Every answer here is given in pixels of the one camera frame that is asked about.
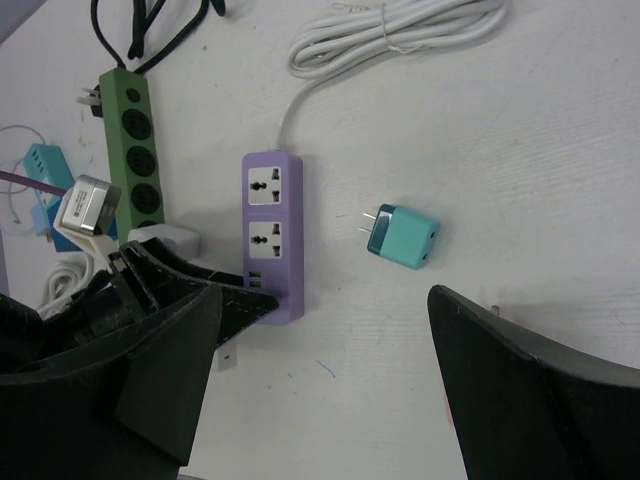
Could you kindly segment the teal power strip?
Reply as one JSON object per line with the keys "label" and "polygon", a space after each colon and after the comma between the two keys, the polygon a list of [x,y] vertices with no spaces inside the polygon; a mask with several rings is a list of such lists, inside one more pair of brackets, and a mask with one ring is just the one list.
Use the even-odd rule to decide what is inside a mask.
{"label": "teal power strip", "polygon": [[27,176],[32,180],[64,191],[74,185],[71,170],[58,146],[32,144],[23,160],[23,166]]}

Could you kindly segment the teal small plug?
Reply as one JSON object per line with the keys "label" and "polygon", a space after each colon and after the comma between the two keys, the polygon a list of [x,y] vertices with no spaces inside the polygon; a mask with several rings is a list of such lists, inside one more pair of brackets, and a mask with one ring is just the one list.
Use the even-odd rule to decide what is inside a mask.
{"label": "teal small plug", "polygon": [[366,249],[370,254],[395,264],[419,270],[431,258],[441,223],[406,207],[381,204],[375,215],[363,212],[371,221]]}

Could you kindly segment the light blue USB charger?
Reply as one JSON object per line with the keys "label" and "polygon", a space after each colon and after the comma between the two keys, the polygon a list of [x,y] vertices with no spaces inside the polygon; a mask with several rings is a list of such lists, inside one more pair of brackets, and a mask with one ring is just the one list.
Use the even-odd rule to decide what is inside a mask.
{"label": "light blue USB charger", "polygon": [[44,237],[51,243],[56,252],[70,252],[74,249],[68,240],[62,236],[53,226],[53,222],[60,206],[60,197],[51,197],[43,204],[39,201],[32,209],[31,216],[34,223],[34,232],[39,237]]}

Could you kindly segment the purple power strip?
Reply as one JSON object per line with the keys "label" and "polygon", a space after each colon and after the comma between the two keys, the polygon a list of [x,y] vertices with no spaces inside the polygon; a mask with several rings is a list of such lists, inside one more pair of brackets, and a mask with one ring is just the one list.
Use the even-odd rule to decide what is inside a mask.
{"label": "purple power strip", "polygon": [[261,322],[285,326],[305,312],[303,162],[263,151],[241,166],[244,283],[279,303]]}

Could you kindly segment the blue cube socket adapter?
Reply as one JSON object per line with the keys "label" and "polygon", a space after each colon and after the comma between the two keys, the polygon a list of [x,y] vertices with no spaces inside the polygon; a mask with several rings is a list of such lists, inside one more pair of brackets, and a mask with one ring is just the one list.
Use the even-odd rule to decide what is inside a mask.
{"label": "blue cube socket adapter", "polygon": [[90,235],[63,226],[60,222],[54,222],[54,228],[67,240],[74,243],[82,251],[89,254],[109,254],[118,249],[118,242],[105,234]]}

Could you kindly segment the green power strip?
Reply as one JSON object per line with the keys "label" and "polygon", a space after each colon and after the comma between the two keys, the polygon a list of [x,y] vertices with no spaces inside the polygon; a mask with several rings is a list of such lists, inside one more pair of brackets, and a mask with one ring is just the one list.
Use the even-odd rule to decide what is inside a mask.
{"label": "green power strip", "polygon": [[147,80],[123,68],[99,77],[111,183],[122,190],[116,210],[121,243],[136,228],[164,221]]}

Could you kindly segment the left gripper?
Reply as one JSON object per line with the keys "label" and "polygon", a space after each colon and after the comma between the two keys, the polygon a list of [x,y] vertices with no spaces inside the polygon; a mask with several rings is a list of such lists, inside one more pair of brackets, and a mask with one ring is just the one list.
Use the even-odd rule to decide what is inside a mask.
{"label": "left gripper", "polygon": [[162,313],[187,309],[192,318],[216,328],[223,345],[275,312],[279,301],[242,277],[197,266],[153,238],[119,249],[119,274],[99,272],[45,320],[9,296],[1,296],[1,371],[28,371],[39,360],[89,344],[110,333]]}

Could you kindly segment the white USB charger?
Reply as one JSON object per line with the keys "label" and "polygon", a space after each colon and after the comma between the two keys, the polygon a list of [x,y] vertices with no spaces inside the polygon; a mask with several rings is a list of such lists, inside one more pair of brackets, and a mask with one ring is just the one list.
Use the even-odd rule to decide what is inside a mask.
{"label": "white USB charger", "polygon": [[224,372],[234,368],[237,363],[236,340],[230,339],[216,349],[212,368],[216,372]]}

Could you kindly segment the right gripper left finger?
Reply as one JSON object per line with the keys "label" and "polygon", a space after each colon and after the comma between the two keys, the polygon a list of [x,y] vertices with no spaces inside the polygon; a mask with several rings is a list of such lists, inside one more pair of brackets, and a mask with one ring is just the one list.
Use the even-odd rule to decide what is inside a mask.
{"label": "right gripper left finger", "polygon": [[174,479],[190,459],[216,328],[187,309],[1,371],[5,479]]}

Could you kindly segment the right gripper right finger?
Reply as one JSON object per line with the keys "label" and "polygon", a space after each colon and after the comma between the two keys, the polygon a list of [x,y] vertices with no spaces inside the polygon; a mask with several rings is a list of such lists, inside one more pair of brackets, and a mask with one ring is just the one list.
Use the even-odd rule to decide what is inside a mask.
{"label": "right gripper right finger", "polygon": [[436,285],[432,338],[471,479],[636,479],[639,372]]}

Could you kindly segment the white Honor charger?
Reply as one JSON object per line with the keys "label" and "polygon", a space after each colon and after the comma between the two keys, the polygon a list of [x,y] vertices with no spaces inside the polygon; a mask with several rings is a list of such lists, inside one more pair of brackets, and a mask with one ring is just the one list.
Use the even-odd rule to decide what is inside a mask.
{"label": "white Honor charger", "polygon": [[193,260],[200,254],[201,236],[188,229],[156,224],[135,228],[128,234],[129,241],[144,242],[152,238],[160,240],[173,253],[185,260]]}

